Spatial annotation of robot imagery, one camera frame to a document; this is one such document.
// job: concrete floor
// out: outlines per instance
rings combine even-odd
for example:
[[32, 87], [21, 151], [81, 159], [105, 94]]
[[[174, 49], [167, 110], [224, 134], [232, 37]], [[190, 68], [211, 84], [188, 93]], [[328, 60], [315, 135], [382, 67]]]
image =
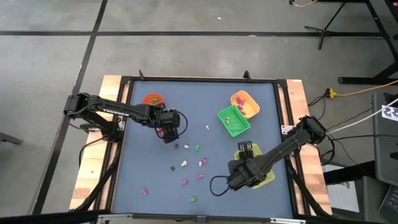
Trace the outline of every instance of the concrete floor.
[[[323, 27], [338, 3], [292, 7], [288, 0], [113, 0], [100, 30], [223, 30], [305, 32]], [[390, 35], [398, 26], [384, 1], [372, 1]], [[92, 30], [100, 0], [0, 1], [0, 30]], [[375, 32], [364, 4], [347, 4], [330, 26], [335, 31]], [[0, 216], [28, 213], [66, 97], [76, 80], [88, 37], [0, 36], [0, 131], [24, 145], [0, 144]], [[97, 37], [81, 91], [98, 94], [103, 75], [176, 75], [303, 80], [307, 100], [330, 87], [339, 93], [368, 86], [339, 85], [339, 76], [371, 77], [393, 62], [381, 39], [304, 37]], [[380, 91], [395, 93], [396, 87]], [[370, 107], [371, 93], [326, 101], [329, 127]], [[319, 116], [322, 103], [310, 108]], [[372, 133], [371, 120], [335, 135]], [[44, 212], [67, 211], [86, 134], [70, 129]], [[374, 158], [373, 140], [343, 142], [356, 162]], [[321, 151], [329, 150], [324, 142]], [[351, 165], [336, 146], [335, 161]]]

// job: green plastic basket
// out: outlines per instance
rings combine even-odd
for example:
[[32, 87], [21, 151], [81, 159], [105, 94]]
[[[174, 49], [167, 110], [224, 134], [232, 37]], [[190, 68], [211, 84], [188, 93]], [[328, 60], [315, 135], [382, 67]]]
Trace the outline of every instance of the green plastic basket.
[[[218, 112], [218, 117], [232, 137], [236, 137], [250, 128], [249, 122], [244, 118], [236, 105], [231, 105]], [[229, 124], [226, 124], [226, 118], [229, 118]]]

